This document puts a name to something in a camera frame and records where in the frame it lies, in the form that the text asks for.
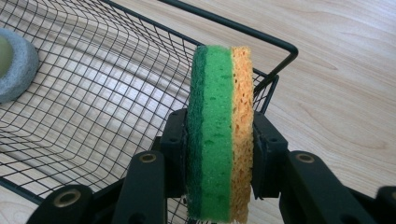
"metal screw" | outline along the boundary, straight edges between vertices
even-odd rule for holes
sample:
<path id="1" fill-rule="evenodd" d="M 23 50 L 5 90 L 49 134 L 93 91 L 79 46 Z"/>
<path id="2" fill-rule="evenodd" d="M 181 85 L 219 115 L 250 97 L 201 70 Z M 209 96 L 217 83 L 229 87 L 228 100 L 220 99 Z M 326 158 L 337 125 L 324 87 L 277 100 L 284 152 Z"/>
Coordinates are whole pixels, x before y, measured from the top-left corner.
<path id="1" fill-rule="evenodd" d="M 56 196 L 53 204 L 57 207 L 66 207 L 75 203 L 81 197 L 81 192 L 77 189 L 70 189 Z"/>
<path id="2" fill-rule="evenodd" d="M 304 154 L 304 153 L 300 153 L 296 155 L 297 160 L 305 162 L 305 163 L 312 163 L 315 161 L 315 159 L 308 155 L 308 154 Z"/>
<path id="3" fill-rule="evenodd" d="M 152 162 L 157 160 L 157 157 L 154 154 L 145 154 L 139 157 L 139 160 L 142 162 Z"/>

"yellow sponge layer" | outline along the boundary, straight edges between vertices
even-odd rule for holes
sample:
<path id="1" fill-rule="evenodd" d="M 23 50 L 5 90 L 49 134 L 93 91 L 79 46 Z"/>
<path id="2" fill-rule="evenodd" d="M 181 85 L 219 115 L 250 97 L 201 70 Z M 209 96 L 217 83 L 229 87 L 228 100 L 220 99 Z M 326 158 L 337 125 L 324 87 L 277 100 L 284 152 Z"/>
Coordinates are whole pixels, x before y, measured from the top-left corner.
<path id="1" fill-rule="evenodd" d="M 232 48 L 233 56 L 233 171 L 232 220 L 248 221 L 253 167 L 253 79 L 250 49 Z"/>

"round gray object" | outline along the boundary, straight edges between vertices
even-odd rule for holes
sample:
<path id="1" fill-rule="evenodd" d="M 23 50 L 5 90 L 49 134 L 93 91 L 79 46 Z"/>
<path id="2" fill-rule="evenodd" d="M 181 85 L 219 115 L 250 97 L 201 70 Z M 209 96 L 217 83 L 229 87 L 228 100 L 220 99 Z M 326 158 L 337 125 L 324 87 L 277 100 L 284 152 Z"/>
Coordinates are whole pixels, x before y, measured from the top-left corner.
<path id="1" fill-rule="evenodd" d="M 17 99 L 29 88 L 38 67 L 38 55 L 35 47 L 20 35 L 0 28 L 4 37 L 14 50 L 11 66 L 0 78 L 0 103 Z"/>

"wooden floor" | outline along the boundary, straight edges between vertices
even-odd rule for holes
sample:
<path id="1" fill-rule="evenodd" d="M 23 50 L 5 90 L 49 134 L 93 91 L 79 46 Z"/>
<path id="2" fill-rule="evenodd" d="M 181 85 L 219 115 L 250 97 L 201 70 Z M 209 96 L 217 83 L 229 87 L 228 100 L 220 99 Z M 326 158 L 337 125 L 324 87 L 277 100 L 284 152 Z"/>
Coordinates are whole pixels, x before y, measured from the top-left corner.
<path id="1" fill-rule="evenodd" d="M 286 55 L 156 1 L 117 2 L 206 44 L 250 45 L 254 65 L 264 71 Z M 266 112 L 290 150 L 317 154 L 345 185 L 370 196 L 396 185 L 396 2 L 185 2 L 299 49 Z M 252 200 L 249 208 L 248 223 L 282 223 L 277 200 Z M 2 223 L 24 223 L 34 209 L 0 189 Z"/>

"black wire basket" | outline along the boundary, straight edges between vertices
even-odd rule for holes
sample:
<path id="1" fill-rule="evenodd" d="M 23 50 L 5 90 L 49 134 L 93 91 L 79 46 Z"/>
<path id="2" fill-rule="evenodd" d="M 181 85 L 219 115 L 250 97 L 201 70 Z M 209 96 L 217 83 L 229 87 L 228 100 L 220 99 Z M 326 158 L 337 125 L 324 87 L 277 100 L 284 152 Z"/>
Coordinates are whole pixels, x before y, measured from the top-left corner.
<path id="1" fill-rule="evenodd" d="M 254 69 L 254 109 L 265 112 L 277 73 L 296 56 L 284 41 L 207 11 L 168 3 L 290 54 Z M 0 105 L 0 184 L 34 203 L 70 184 L 99 191 L 149 150 L 167 116 L 186 107 L 192 55 L 201 43 L 110 1 L 0 0 L 0 27 L 38 51 L 39 69 L 17 100 Z M 168 222 L 185 223 L 181 199 Z"/>

